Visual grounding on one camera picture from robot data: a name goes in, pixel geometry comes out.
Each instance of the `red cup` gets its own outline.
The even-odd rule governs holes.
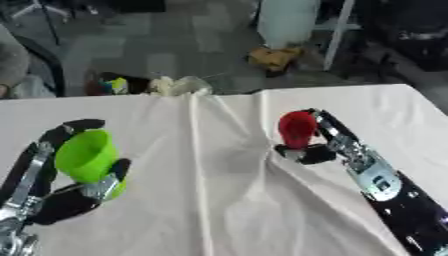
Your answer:
[[[285,145],[293,149],[308,146],[316,129],[316,119],[306,111],[290,112],[280,119],[278,125]]]

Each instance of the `wrinkled cloth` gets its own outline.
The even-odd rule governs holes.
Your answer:
[[[407,255],[340,163],[302,166],[273,152],[280,117],[311,107],[448,208],[448,119],[405,85],[0,102],[0,178],[45,130],[99,118],[133,160],[127,189],[87,215],[34,227],[40,255]]]
[[[17,85],[25,77],[29,65],[26,49],[0,24],[0,84]]]

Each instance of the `person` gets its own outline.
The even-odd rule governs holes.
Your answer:
[[[55,97],[29,68],[28,51],[0,24],[0,99]]]
[[[0,24],[0,98],[5,98],[10,91],[26,77],[30,65],[30,56],[25,49]]]

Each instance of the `green cup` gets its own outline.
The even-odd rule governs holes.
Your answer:
[[[80,183],[96,183],[103,179],[117,161],[118,153],[112,136],[105,130],[89,130],[65,142],[56,152],[55,167]],[[126,181],[112,193],[119,196]]]

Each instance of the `plastic cup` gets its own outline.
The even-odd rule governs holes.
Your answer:
[[[80,183],[96,183],[103,179],[117,161],[112,136],[105,130],[89,130],[65,142],[55,157],[55,167]],[[126,181],[114,190],[111,198],[119,196]]]
[[[295,111],[280,119],[278,129],[288,147],[303,149],[308,146],[316,132],[317,122],[310,113]]]

